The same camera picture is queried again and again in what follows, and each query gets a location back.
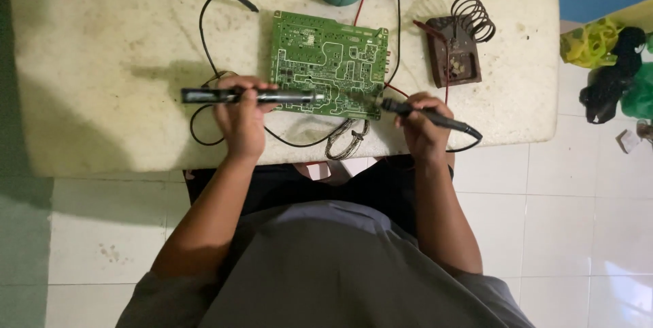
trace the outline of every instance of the person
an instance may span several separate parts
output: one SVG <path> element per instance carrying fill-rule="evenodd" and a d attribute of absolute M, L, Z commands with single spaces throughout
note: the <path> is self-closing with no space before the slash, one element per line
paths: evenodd
<path fill-rule="evenodd" d="M 449 130 L 396 118 L 410 155 L 340 186 L 292 165 L 256 166 L 265 148 L 255 90 L 214 108 L 228 153 L 135 287 L 132 327 L 532 327 L 481 253 L 452 184 Z M 452 118 L 427 93 L 408 102 Z"/>

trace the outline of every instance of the dirty table surface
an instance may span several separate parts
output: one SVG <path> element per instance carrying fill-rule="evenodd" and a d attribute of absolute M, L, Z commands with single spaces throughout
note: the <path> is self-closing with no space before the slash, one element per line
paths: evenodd
<path fill-rule="evenodd" d="M 321 0 L 214 0 L 204 18 L 218 69 L 266 78 L 274 10 L 352 23 L 358 4 Z M 484 134 L 483 146 L 550 139 L 556 127 L 558 0 L 481 0 L 497 33 L 478 47 L 483 82 L 452 87 L 456 118 Z M 110 171 L 164 171 L 216 166 L 226 145 L 192 140 L 197 107 L 179 102 L 181 87 L 212 76 L 198 31 L 205 0 L 11 0 L 16 68 L 26 145 L 35 173 L 66 176 Z M 411 21 L 449 14 L 453 0 L 401 0 L 402 51 L 393 84 L 408 94 L 444 98 L 430 74 L 424 34 Z M 358 24 L 390 30 L 390 71 L 397 49 L 396 0 L 366 0 Z M 388 96 L 398 98 L 393 92 Z M 274 112 L 266 125 L 296 143 L 322 138 L 341 118 Z M 384 114 L 371 123 L 354 157 L 406 153 L 402 133 Z M 360 130 L 362 121 L 353 129 Z M 198 116 L 205 141 L 220 134 L 208 110 Z M 351 139 L 346 133 L 334 153 Z M 291 148 L 266 138 L 261 163 L 324 159 L 324 143 Z M 472 141 L 452 133 L 449 145 Z"/>

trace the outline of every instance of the green circuit board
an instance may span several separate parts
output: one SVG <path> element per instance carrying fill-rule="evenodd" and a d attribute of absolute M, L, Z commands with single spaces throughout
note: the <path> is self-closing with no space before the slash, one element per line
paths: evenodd
<path fill-rule="evenodd" d="M 373 99 L 383 95 L 387 51 L 388 29 L 276 11 L 270 82 L 324 94 L 323 100 L 278 110 L 379 120 Z"/>

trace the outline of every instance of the black cloth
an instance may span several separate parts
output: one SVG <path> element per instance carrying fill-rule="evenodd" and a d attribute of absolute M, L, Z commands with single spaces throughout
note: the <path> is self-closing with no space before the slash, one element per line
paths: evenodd
<path fill-rule="evenodd" d="M 192 170 L 186 179 L 191 204 L 200 196 L 215 169 Z M 449 167 L 453 179 L 453 169 Z M 415 162 L 410 155 L 389 156 L 360 172 L 345 184 L 313 181 L 289 163 L 259 165 L 254 169 L 241 215 L 277 206 L 335 200 L 380 211 L 415 236 Z"/>

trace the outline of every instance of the white tile floor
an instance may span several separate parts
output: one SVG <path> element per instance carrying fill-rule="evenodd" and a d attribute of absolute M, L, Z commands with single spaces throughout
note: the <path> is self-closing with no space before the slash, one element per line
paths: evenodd
<path fill-rule="evenodd" d="M 632 119 L 585 122 L 587 71 L 561 66 L 553 140 L 459 154 L 454 185 L 486 273 L 537 327 L 653 327 L 653 150 L 621 152 L 615 137 Z M 115 325 L 189 207 L 182 182 L 180 172 L 55 181 L 48 328 Z"/>

